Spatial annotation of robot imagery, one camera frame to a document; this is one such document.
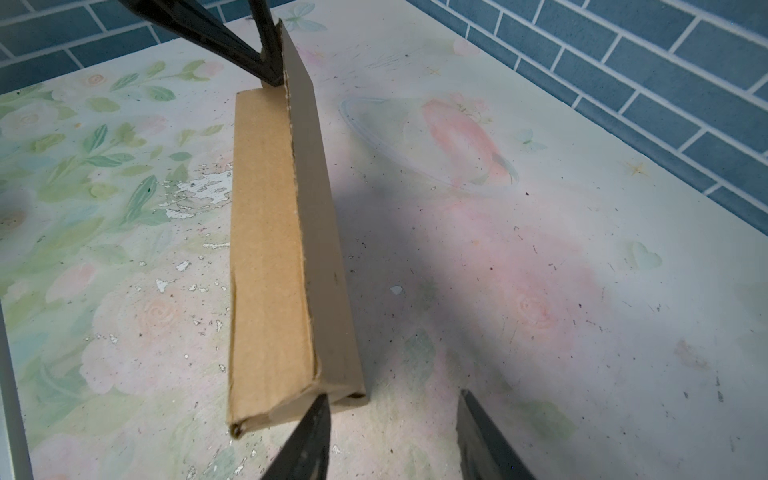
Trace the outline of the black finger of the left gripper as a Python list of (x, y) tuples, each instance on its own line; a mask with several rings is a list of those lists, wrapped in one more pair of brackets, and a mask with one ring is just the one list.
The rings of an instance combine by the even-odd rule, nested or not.
[(196, 1), (120, 0), (120, 4), (140, 18), (222, 57), (272, 87), (282, 84), (282, 62), (277, 66), (265, 62), (262, 50), (256, 51), (249, 46)]
[(249, 0), (248, 3), (259, 32), (262, 59), (273, 66), (277, 66), (282, 62), (282, 45), (278, 27), (272, 17), (268, 2), (266, 0)]

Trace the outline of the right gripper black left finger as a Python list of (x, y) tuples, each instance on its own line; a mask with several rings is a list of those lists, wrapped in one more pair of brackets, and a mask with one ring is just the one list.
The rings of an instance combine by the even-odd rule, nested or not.
[(329, 467), (331, 410), (319, 395), (264, 472), (263, 480), (325, 480)]

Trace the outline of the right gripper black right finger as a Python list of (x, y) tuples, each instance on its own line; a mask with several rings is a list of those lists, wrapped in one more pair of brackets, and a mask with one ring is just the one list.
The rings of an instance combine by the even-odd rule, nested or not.
[(535, 479), (468, 389), (459, 395), (456, 432), (464, 480)]

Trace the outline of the aluminium front rail frame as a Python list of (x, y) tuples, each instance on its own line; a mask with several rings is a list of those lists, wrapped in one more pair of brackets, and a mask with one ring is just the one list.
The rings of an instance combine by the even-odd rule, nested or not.
[(34, 478), (4, 316), (1, 316), (1, 478)]

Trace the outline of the brown cardboard paper box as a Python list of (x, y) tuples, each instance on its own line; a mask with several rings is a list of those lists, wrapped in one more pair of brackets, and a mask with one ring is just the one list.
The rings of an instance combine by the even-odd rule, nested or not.
[(300, 419), (319, 395), (367, 401), (315, 91), (290, 35), (285, 82), (236, 97), (227, 423)]

